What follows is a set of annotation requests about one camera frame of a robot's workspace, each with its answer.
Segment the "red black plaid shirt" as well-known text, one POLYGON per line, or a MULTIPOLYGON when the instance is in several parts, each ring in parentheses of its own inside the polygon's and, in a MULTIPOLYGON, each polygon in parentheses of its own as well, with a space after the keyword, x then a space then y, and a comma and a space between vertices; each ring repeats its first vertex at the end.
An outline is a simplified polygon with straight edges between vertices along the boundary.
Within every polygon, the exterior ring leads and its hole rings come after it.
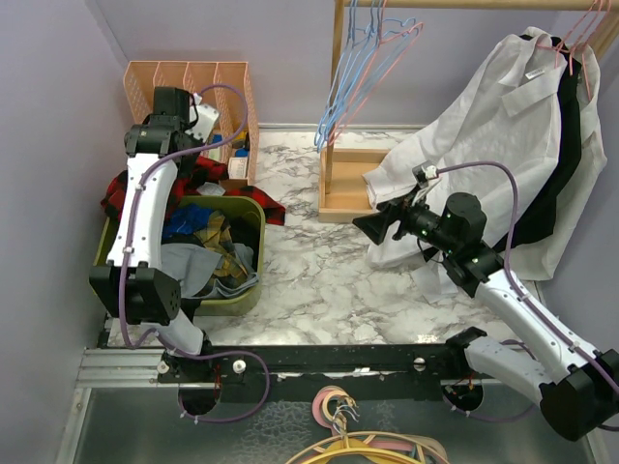
MULTIPOLYGON (((105 196, 101 200, 104 213, 113 219, 119 220, 122 215, 126 189, 128 183, 128 171, 122 171, 109 184, 105 196)), ((170 219, 172 213, 179 207, 180 201, 185 196, 207 196, 204 186, 214 184, 223 188, 224 196, 245 196, 254 200, 264 211, 266 222, 284 226, 285 207, 275 201, 266 192, 255 186, 234 187, 229 179, 227 168, 223 163, 199 157, 189 175, 182 175, 176 179, 165 210, 165 218, 170 219)))

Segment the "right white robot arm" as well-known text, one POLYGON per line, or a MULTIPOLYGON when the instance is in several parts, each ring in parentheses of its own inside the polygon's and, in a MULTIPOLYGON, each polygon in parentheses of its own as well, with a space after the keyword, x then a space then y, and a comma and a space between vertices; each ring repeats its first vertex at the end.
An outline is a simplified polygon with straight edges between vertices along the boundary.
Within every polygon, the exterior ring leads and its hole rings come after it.
POLYGON ((434 213, 410 192, 354 219, 370 240, 381 244, 414 235, 443 254, 450 280, 468 296, 497 314, 531 350, 521 356, 480 331, 470 330, 462 345, 444 355, 446 370, 465 378, 476 371, 489 375, 536 404, 551 428, 577 441, 618 413, 618 354, 601 352, 526 291, 502 257, 482 238, 486 215, 478 198, 449 196, 442 214, 434 213))

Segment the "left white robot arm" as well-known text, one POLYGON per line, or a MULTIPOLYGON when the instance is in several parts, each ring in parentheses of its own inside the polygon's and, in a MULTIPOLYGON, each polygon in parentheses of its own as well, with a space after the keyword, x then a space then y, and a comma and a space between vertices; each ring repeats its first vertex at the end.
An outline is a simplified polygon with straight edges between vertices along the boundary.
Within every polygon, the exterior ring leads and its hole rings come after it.
POLYGON ((124 329, 140 326, 175 355, 180 369, 199 382, 213 372, 203 351, 206 336, 181 308, 179 282, 162 269, 162 229, 168 197, 178 176, 174 154, 197 156, 190 135, 198 118, 193 96, 175 87, 154 91, 153 110, 125 136, 127 184, 115 239, 89 282, 107 312, 124 329))

